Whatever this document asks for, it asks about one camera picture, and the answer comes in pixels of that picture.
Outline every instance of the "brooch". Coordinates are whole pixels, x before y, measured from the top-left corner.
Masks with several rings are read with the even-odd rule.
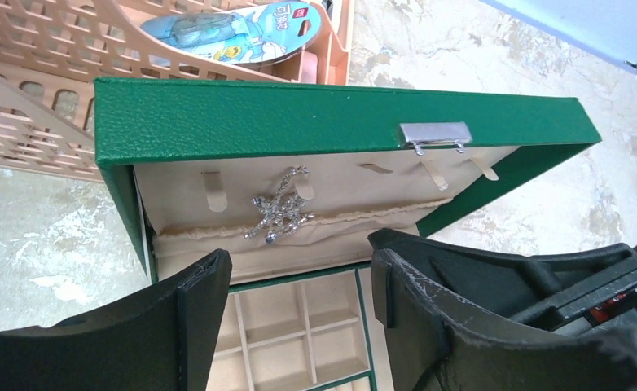
[[[283,180],[271,200],[262,195],[252,199],[253,204],[256,205],[263,218],[251,231],[244,234],[244,238],[251,239],[258,235],[261,230],[267,228],[266,243],[271,244],[279,238],[291,235],[302,224],[314,218],[313,213],[303,213],[301,211],[306,206],[307,200],[301,198],[296,191],[285,192],[290,185],[292,177],[308,173],[309,170],[304,166],[294,167],[283,176]]]

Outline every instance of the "black device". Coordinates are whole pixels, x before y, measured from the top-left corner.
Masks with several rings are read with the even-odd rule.
[[[206,389],[231,272],[216,250],[53,327],[0,332],[0,391]]]
[[[396,391],[637,390],[637,247],[522,257],[369,240]]]

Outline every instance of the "marble surface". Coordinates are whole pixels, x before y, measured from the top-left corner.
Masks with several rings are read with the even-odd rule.
[[[637,243],[633,75],[476,0],[357,0],[352,59],[358,86],[577,96],[604,139],[435,239],[525,255]],[[103,185],[0,169],[0,330],[146,284]]]
[[[574,96],[602,136],[434,239],[525,255],[637,244],[636,76],[480,2],[355,8],[351,84]]]

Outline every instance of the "green leather texture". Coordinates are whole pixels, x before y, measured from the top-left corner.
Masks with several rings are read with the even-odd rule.
[[[401,123],[458,122],[471,146],[522,146],[419,224],[429,235],[600,141],[575,98],[351,86],[95,80],[96,160],[146,262],[132,178],[137,163],[398,149]]]

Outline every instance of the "peach plastic organizer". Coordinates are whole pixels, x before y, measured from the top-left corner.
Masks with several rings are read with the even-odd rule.
[[[323,17],[312,45],[251,69],[189,55],[138,26],[156,16],[268,3],[262,0],[0,0],[0,166],[102,181],[92,136],[98,76],[306,82],[306,65],[317,64],[318,84],[345,85],[354,4],[341,1],[334,29],[320,0],[308,2]],[[155,58],[173,66],[152,64]]]

